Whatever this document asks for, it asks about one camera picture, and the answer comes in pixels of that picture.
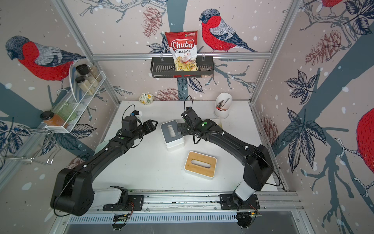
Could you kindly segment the grey tissue box lid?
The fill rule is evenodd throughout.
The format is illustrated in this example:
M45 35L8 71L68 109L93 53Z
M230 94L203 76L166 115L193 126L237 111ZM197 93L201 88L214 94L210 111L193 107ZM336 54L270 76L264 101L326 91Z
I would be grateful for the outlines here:
M178 132L177 120L165 122L160 127L166 144L179 144L184 141L184 137Z

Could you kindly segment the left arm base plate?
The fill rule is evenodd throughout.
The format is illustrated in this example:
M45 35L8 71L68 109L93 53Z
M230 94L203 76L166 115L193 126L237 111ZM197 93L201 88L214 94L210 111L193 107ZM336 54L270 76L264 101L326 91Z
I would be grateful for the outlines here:
M124 195L115 204L106 204L103 206L105 212L119 211L141 211L143 207L143 195Z

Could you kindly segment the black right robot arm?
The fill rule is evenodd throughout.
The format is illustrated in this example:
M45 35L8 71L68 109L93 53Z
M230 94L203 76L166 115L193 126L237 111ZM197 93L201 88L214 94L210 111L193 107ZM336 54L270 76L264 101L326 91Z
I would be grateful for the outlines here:
M178 132L219 146L244 166L243 180L234 191L236 200L247 201L255 192L262 190L274 173L274 165L265 146L246 143L213 120L202 120L192 107L188 107L181 117L184 122L178 124Z

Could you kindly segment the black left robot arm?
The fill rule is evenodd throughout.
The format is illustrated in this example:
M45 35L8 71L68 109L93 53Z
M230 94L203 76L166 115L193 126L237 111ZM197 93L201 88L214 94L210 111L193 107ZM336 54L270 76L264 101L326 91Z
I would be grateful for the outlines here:
M118 157L125 154L137 139L156 130L158 121L142 123L136 116L126 116L122 128L107 145L82 165L62 169L56 178L50 206L54 210L81 216L94 202L92 183L95 178Z

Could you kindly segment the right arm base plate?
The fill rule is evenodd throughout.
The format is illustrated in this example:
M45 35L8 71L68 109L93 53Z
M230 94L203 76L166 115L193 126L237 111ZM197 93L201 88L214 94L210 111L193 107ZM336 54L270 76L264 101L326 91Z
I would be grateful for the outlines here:
M219 204L222 210L259 210L259 200L252 194L247 200L241 200L235 193L220 194Z

